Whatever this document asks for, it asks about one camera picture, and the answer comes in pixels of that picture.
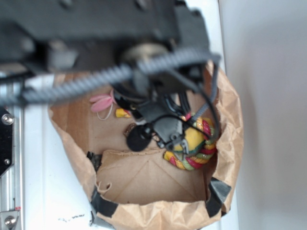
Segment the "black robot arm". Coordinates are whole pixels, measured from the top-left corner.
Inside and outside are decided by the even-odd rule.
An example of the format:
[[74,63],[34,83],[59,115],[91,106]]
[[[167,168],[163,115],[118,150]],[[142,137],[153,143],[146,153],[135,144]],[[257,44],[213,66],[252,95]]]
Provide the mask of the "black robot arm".
[[133,151],[153,137],[169,151],[189,153],[192,115],[187,91],[204,95],[201,71],[209,51],[202,14],[183,0],[3,0],[0,69],[4,82],[40,73],[90,72],[43,90],[22,89],[1,106],[57,104],[110,85],[111,103],[137,121]]

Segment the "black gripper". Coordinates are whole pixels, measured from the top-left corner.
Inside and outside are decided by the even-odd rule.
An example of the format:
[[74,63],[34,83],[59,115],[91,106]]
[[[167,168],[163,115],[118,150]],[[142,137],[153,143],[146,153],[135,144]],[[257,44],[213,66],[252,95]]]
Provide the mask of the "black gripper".
[[[148,126],[152,130],[152,138],[157,135],[160,148],[172,150],[173,140],[183,134],[183,121],[171,111],[164,100],[147,101],[134,106],[134,119],[138,126]],[[189,144],[184,138],[180,142],[180,153],[189,155]]]

